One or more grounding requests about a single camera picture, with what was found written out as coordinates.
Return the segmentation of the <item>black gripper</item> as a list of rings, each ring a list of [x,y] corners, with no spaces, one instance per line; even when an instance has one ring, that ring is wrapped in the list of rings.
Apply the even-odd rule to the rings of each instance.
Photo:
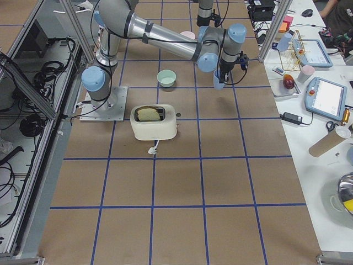
[[[229,54],[223,50],[219,63],[219,83],[228,83],[230,72],[235,65],[240,65],[241,69],[245,71],[248,67],[248,56],[242,50],[237,54]]]

